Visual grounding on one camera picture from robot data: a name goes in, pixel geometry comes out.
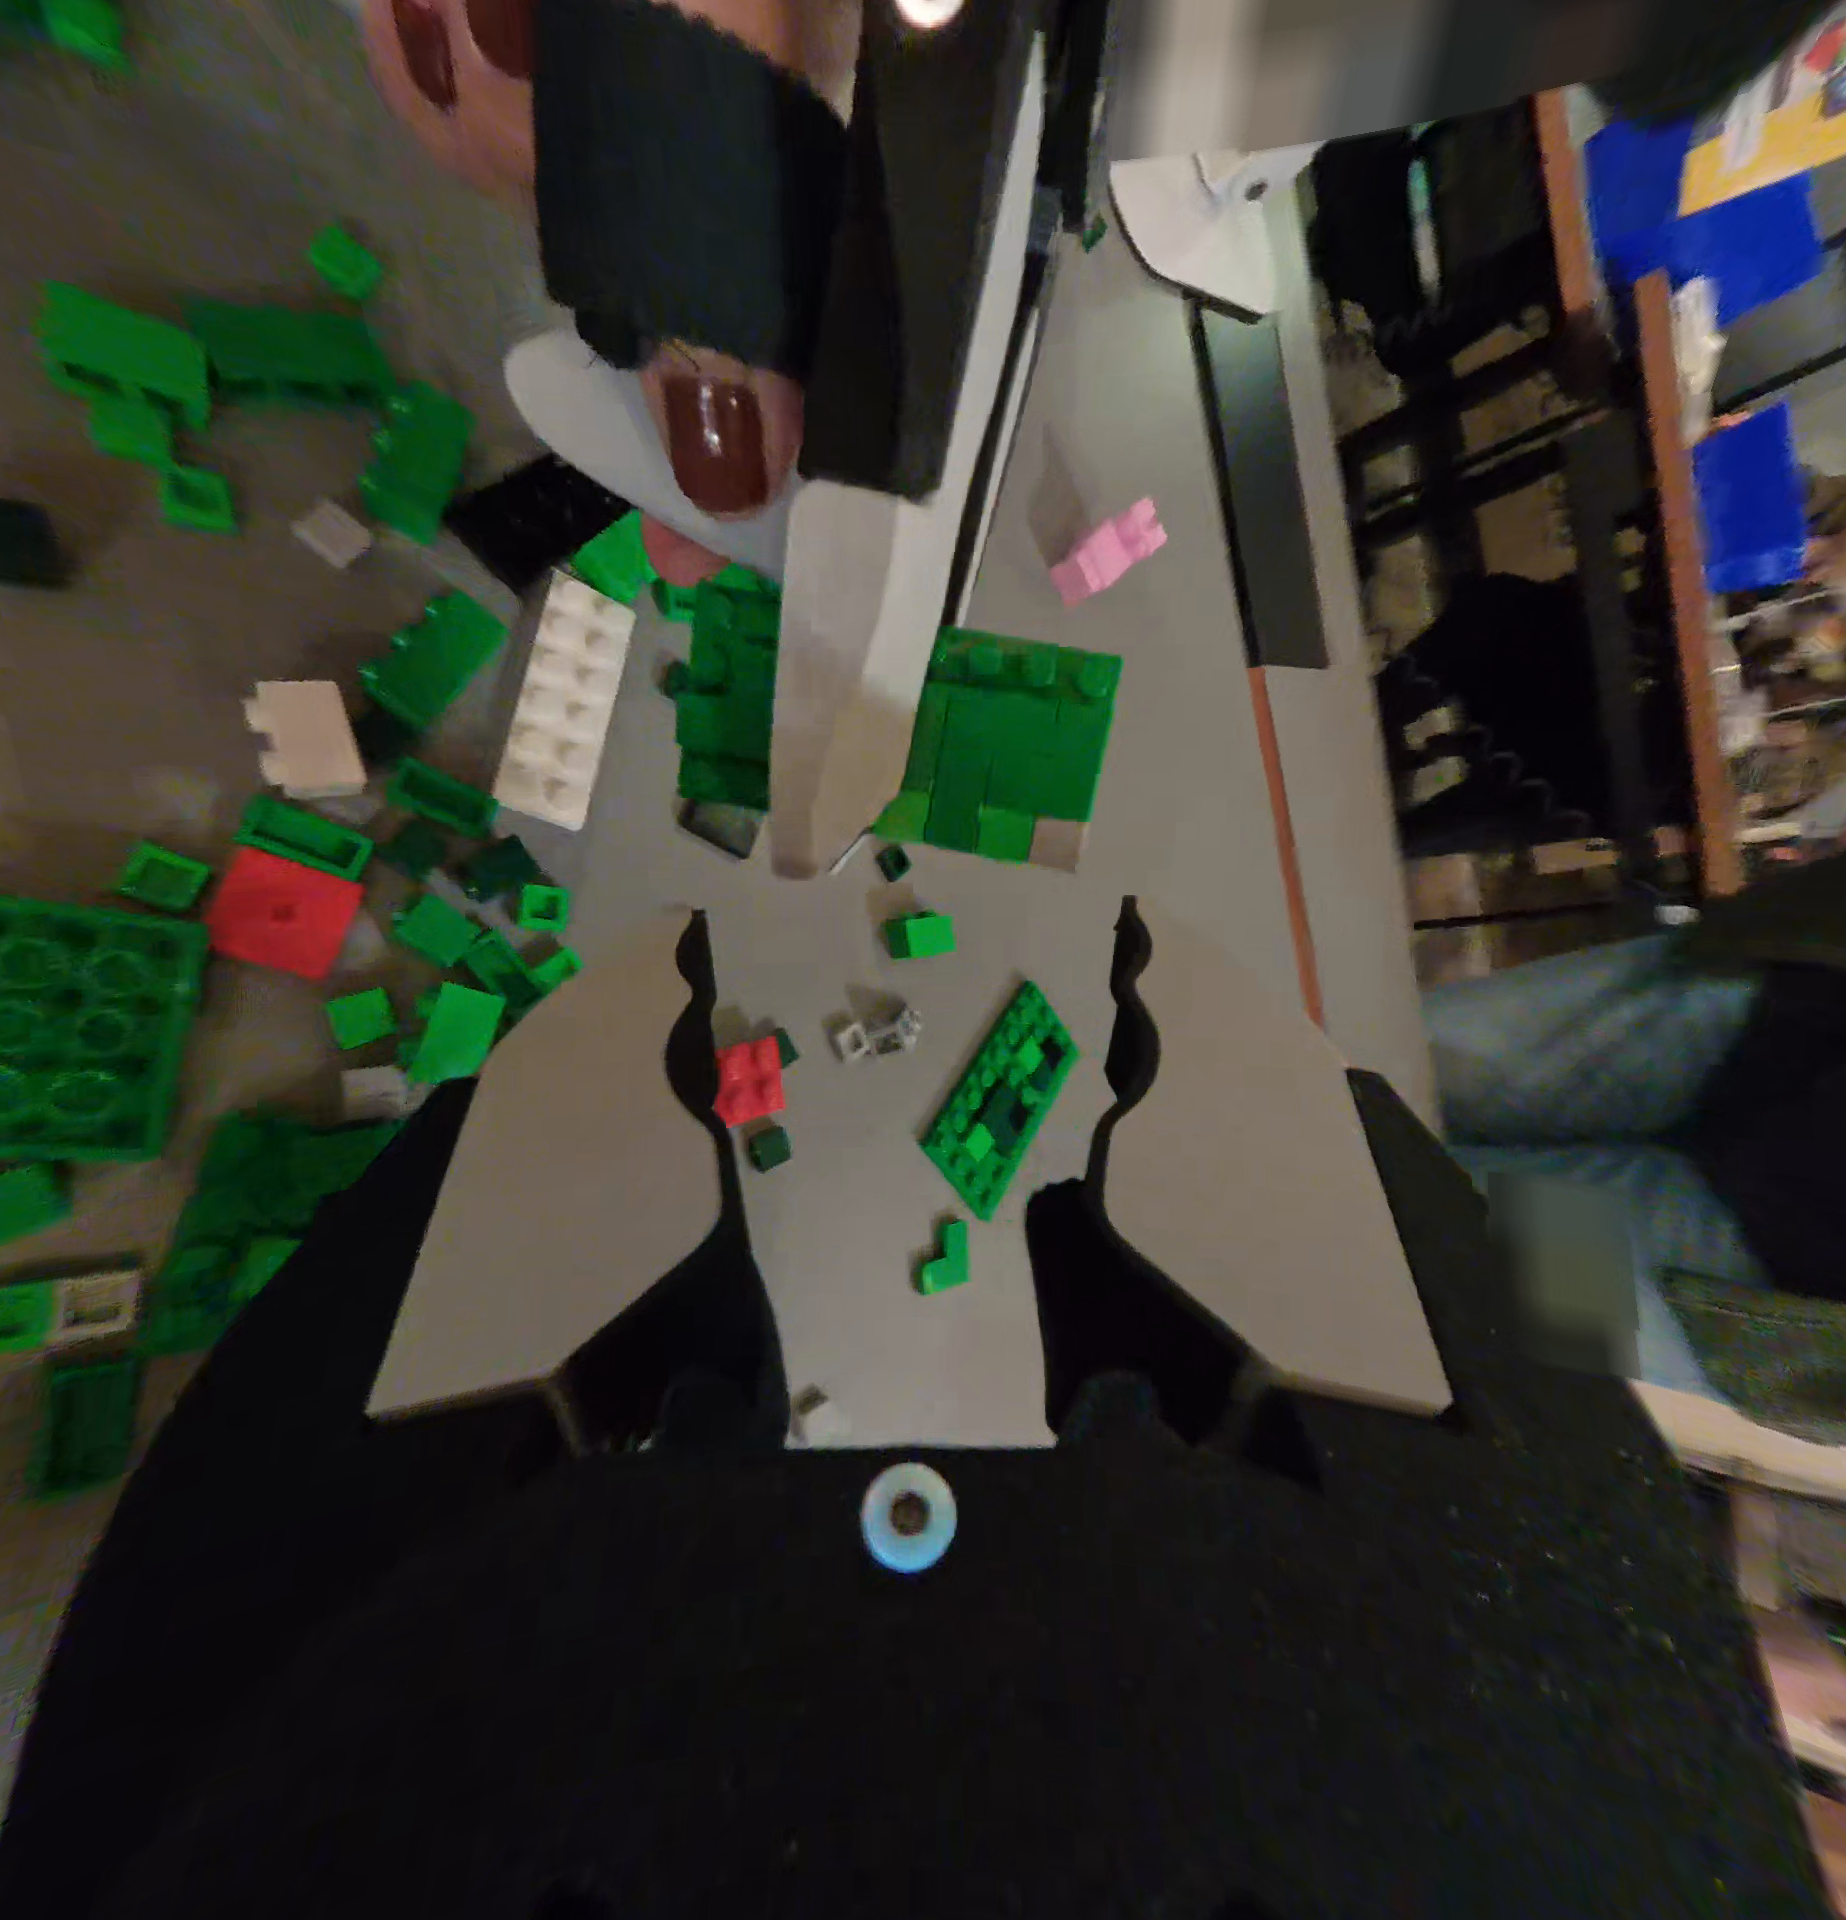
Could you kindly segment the loose small green bricks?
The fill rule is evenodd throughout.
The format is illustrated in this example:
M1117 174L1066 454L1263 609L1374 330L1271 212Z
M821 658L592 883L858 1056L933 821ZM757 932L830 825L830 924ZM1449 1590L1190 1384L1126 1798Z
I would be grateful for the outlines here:
M75 64L75 75L62 71L58 77L69 84L75 79L79 92L75 99L84 107L118 105L120 92L133 86L133 56L129 47L129 21L124 4L0 4L0 84L43 81L47 77L47 60L64 66ZM302 249L302 264L315 274L315 298L311 304L287 304L264 294L257 300L229 298L204 289L199 302L189 300L178 313L165 300L165 306L137 309L129 300L111 298L111 294L142 291L135 285L92 287L73 285L64 276L45 276L43 268L56 261L62 251L58 240L75 223L69 214L84 219L90 227L94 221L111 240L129 238L122 227L131 210L142 210L137 199L124 206L122 180L124 167L109 171L109 161L101 156L79 156L75 163L75 180L60 182L58 201L49 208L30 206L19 189L30 174L19 176L15 159L0 165L0 240L15 246L30 261L34 285L34 311L28 313L32 324L28 339L32 358L64 403L73 401L84 416L84 424L92 431L92 448L96 454L129 465L131 474L146 476L139 484L129 484L144 493L144 514L148 514L148 495L154 493L154 510L165 527L157 538L163 546L150 553L154 568L148 568L142 587L154 594L154 613L163 617L165 602L174 606L182 596L178 585L189 591L197 576L195 557L174 555L165 551L180 534L182 538L229 538L238 534L238 508L247 506L242 495L249 486L240 482L249 474L223 474L202 459L204 441L214 431L212 422L229 416L232 426L257 420L279 426L281 414L304 414L311 424L328 420L352 420L358 426L369 416L371 439L360 478L352 491L334 499L339 506L358 516L373 534L390 531L410 546L431 546L444 534L442 514L459 493L463 465L470 456L472 437L476 435L476 414L440 388L433 379L407 375L407 369L394 364L390 349L382 339L382 326L394 321L397 315L384 309L382 281L384 264L377 249L367 236L352 236L343 227L326 227ZM9 497L43 506L56 527L58 540L73 568L69 587L32 589L0 585L0 598L11 600L21 594L36 594L49 600L45 613L56 617L51 609L71 609L77 594L86 600L94 591L88 587L88 568L77 574L86 559L94 559L94 546L84 553L75 546L66 525L69 504L43 497ZM135 733L137 720L148 733L154 718L157 729L174 729L176 720L167 714L191 711L184 705L193 690L182 690L172 679L167 686L157 679L139 658L146 641L120 636L105 628L103 654L107 669L116 669L111 679L96 686L101 675L81 675L71 688L66 673L56 675L47 692L66 709L66 718L54 718L45 729L43 748L49 752L39 759L39 774L66 778L92 759L88 750L96 746L94 733L111 746L105 752L118 765L107 765L109 774L120 774L124 750L142 748L144 741ZM238 831L217 831L210 825L210 806L214 799L204 795L206 823L197 831L208 840L217 838L212 851L232 861L240 846L262 849L270 855L283 855L309 868L332 876L360 881L364 885L364 902L358 919L364 917L367 900L373 891L373 870L388 872L382 861L382 849L364 831L364 814L358 812L364 799L371 806L371 789L382 767L394 769L407 761L414 748L425 744L425 735L461 699L508 645L508 617L497 615L474 598L474 594L450 589L427 602L399 636L386 639L375 660L364 664L362 684L345 690L334 681L349 709L352 724L358 735L358 748L369 774L367 789L352 799L330 801L289 801L277 789L268 786L262 771L255 795L232 795L238 799ZM165 846L137 836L133 849L133 866L120 872L122 894L107 902L73 902L90 909L122 911L131 915L154 915L167 919L187 919L206 928L208 900L214 894L223 870L208 861L191 857L195 849L189 844ZM41 900L15 891L15 881L0 879L2 898ZM287 973L274 973L236 960L210 954L206 979L202 986L202 1003L206 996L208 969L223 973L272 973L279 981ZM300 986L317 990L324 981L304 981L287 975ZM195 1020L191 1022L191 1039L182 1080L178 1086L172 1129L167 1146L174 1138L176 1119L180 1116L184 1082L191 1061L191 1041L195 1037ZM232 1219L223 1234L223 1221L204 1232L199 1251L193 1251L191 1266L184 1275L187 1301L174 1307L174 1318L182 1320L172 1333L172 1350L204 1350L214 1344L223 1326L236 1318L238 1309L257 1290L274 1266L253 1266L242 1243L251 1232L259 1243L259 1251L294 1251L302 1232L298 1228L279 1228L264 1224L277 1206L287 1213L302 1200L298 1213L309 1219L322 1198L322 1187L302 1174L298 1161L298 1144L283 1140L274 1144L277 1129L268 1119L259 1116L255 1134L257 1170L251 1174L257 1194L259 1224L244 1228ZM283 1127L300 1134L292 1121ZM0 1256L24 1251L26 1241L51 1236L64 1230L75 1211L75 1174L79 1170L114 1170L131 1172L152 1168L165 1153L152 1161L139 1164L71 1164L71 1161L6 1161L0 1164ZM137 1260L94 1260L71 1275L137 1266ZM69 1464L60 1476L62 1485L84 1489L86 1485L103 1485L118 1476L133 1444L133 1423L139 1401L139 1376L144 1354L139 1324L129 1335L103 1337L51 1350L47 1333L54 1320L51 1284L62 1275L49 1266L30 1262L28 1271L17 1264L0 1273L0 1354L49 1356L56 1371L51 1380L71 1380L73 1367L92 1374L90 1380L75 1376L75 1393L84 1395L77 1404L75 1421L79 1427L64 1425L69 1414L58 1421L64 1406L62 1395L47 1401L45 1438L73 1438L81 1453L64 1453Z

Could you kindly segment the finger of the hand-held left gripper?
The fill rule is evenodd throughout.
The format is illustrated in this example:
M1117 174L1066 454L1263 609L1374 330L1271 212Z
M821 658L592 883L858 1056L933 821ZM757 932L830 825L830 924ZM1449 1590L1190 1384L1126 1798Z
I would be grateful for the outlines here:
M894 797L1031 264L1042 43L864 43L806 401L770 765L778 876Z

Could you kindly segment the blue storage bin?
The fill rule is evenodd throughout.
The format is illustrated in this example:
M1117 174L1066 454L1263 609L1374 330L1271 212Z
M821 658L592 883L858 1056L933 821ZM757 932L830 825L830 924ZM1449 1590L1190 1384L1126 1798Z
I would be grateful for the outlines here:
M1807 486L1786 399L1713 422L1696 444L1694 480L1711 596L1775 589L1803 579Z
M1692 129L1687 120L1610 120L1584 141L1589 234L1612 294L1655 272L1668 274L1672 289L1707 281L1713 317L1730 328L1820 274L1822 234L1801 178L1681 212Z

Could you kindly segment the green rectangular brick plate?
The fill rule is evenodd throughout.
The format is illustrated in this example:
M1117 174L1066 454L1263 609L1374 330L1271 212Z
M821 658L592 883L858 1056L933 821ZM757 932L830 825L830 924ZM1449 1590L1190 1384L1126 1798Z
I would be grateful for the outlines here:
M0 1164L139 1164L167 1149L208 932L0 896Z

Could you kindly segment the white booklet stand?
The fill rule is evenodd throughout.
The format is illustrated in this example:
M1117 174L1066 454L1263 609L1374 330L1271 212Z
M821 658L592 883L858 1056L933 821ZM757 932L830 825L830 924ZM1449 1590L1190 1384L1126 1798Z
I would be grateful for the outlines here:
M1235 315L1278 309L1267 208L1289 193L1321 144L1261 152L1117 159L1108 199L1128 251L1160 283Z

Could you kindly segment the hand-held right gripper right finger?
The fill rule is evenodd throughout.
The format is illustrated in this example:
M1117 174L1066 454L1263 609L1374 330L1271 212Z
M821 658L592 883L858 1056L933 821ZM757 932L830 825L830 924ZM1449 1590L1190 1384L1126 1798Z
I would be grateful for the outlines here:
M1319 1395L1434 1421L1456 1404L1351 1074L1220 945L1126 898L1108 1104L1025 1243L1053 1436L1141 1401L1188 1444Z

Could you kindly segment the pink toy pig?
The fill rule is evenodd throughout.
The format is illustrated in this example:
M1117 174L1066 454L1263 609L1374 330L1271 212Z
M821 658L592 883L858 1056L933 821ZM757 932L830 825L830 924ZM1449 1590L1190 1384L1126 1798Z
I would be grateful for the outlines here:
M1162 553L1166 538L1162 516L1151 497L1141 497L1106 516L1051 564L1051 581L1059 602L1074 611L1100 598L1134 568Z

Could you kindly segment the small red brick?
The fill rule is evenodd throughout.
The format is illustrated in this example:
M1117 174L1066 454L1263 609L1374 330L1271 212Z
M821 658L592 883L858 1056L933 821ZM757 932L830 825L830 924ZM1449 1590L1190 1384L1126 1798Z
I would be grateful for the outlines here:
M716 1067L714 1112L727 1129L740 1131L787 1112L785 1061L776 1031L718 1048Z

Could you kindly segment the black monitor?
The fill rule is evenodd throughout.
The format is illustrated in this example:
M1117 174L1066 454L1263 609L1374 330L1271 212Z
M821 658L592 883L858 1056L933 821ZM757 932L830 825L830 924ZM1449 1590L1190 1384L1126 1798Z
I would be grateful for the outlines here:
M1844 362L1846 227L1840 227L1822 242L1822 264L1807 283L1722 326L1713 414L1747 411Z

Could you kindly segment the green mosaic brick cube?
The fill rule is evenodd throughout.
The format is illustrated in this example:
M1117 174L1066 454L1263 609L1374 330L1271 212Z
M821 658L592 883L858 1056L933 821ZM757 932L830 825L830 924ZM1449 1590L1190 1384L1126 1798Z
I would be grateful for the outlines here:
M1038 840L1093 816L1126 662L1036 639L939 628L881 840L1038 864Z

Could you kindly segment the black brick plate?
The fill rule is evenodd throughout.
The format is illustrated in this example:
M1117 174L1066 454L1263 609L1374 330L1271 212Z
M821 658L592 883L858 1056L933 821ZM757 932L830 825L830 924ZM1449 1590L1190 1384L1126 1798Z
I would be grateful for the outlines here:
M521 598L626 514L630 501L547 450L459 493L446 506L442 527L493 581Z

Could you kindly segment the person's left hand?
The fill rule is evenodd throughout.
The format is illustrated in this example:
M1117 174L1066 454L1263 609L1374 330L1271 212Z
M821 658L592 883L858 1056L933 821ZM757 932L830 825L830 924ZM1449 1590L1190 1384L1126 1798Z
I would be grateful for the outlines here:
M785 493L847 178L862 4L358 4L373 84L536 221L547 296L705 527Z

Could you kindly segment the red brick plate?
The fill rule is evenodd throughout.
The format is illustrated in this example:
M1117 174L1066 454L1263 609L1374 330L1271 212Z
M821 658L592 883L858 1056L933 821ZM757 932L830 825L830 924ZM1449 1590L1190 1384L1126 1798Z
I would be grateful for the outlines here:
M208 900L208 947L225 960L324 981L362 902L360 881L240 846Z

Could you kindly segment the person's leg in jeans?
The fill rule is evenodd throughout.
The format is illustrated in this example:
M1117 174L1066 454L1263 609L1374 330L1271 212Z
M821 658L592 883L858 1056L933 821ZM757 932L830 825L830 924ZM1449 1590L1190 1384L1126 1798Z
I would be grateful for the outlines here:
M1582 1194L1623 1221L1644 1281L1771 1288L1685 1146L1758 990L1754 973L1696 969L1666 932L1428 990L1449 1151L1479 1185L1522 1174Z

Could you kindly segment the wooden office desk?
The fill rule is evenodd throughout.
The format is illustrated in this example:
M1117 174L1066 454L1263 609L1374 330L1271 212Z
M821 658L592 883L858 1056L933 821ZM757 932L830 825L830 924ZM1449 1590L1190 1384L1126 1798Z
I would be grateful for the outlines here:
M1550 242L1569 321L1597 321L1602 274L1591 244L1582 146L1572 120L1576 88L1533 94L1533 133L1548 204ZM1694 789L1687 834L1698 896L1726 900L1745 885L1737 844L1737 804L1722 750L1722 709L1713 666L1711 598L1704 589L1694 461L1683 437L1674 296L1664 270L1642 276L1629 298L1636 345L1634 409L1647 435L1651 510L1679 660L1681 733Z

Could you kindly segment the grey desk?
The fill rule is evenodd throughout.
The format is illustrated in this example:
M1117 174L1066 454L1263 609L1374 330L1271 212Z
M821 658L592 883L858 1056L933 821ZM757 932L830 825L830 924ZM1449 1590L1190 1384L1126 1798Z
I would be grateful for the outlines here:
M313 229L339 216L388 255L394 364L433 375L478 414L476 463L527 454L504 390L504 351L551 321L536 234L440 171L375 96L360 34L339 4L146 4L131 30L133 86L84 107L71 60L39 84L0 84L0 165L15 159L30 206L58 201L79 156L124 167L129 238L75 223L45 276L139 309L180 289L313 298L302 264ZM289 525L352 486L364 420L281 414L279 426L219 418L206 463L249 474L240 534L178 538L195 557L189 591L154 613L142 581L163 546L122 461L94 452L84 416L45 377L28 339L30 261L0 240L0 495L69 504L71 540L94 559L86 600L49 617L36 594L0 598L0 879L47 900L101 900L137 836L219 855L232 795L257 786L240 701L262 677L352 669L437 585L493 606L502 589L448 540L418 549L382 536L349 572L319 564ZM1151 497L1166 546L1100 598L1068 611L1051 564L1106 516ZM791 1074L791 1164L744 1170L750 1243L770 1288L795 1389L821 1386L858 1446L1044 1444L1042 1356L1021 1226L1027 1194L1085 1170L1108 1104L1102 1050L1113 1007L1111 934L1123 898L1199 930L1276 1001L1297 1007L1271 782L1254 724L1244 630L1220 521L1188 317L1181 300L1108 236L1059 249L1055 302L1027 409L986 531L967 615L1008 636L1046 636L1126 660L1119 709L1076 874L918 853L915 902L956 919L958 949L905 969L875 924L900 911L866 849L825 879L774 876L770 846L735 861L673 825L675 746L654 675L678 630L641 613L583 834L525 827L549 870L575 887L572 943L587 962L663 909L710 921L718 1029L783 1020ZM66 673L109 681L105 628L137 639L165 686L193 690L124 750L120 774L94 733L79 778L39 774L45 729L66 709L47 692ZM920 1138L973 1048L1021 981L1046 992L1081 1061L988 1224L973 1219L924 1159ZM894 1003L922 1016L903 1059L843 1065L838 1018Z

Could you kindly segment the green studded brick plate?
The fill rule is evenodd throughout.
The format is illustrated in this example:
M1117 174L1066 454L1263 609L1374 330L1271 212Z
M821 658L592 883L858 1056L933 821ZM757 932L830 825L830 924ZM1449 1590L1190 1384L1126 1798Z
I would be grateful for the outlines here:
M997 1217L1078 1061L1046 992L1021 981L920 1138L924 1159L973 1219Z

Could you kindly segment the white studded brick plate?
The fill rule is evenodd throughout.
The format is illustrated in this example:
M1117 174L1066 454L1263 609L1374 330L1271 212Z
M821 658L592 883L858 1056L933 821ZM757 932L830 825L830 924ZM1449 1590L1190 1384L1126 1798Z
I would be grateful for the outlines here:
M491 782L504 810L564 831L585 825L632 630L630 606L551 570Z

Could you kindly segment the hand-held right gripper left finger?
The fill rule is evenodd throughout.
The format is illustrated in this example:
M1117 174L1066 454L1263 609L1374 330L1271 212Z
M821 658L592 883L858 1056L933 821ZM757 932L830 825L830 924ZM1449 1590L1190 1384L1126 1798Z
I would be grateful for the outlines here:
M587 1453L716 1380L763 1444L789 1425L733 1142L714 1116L716 973L699 909L600 947L474 1082L388 1335L379 1423L510 1397Z

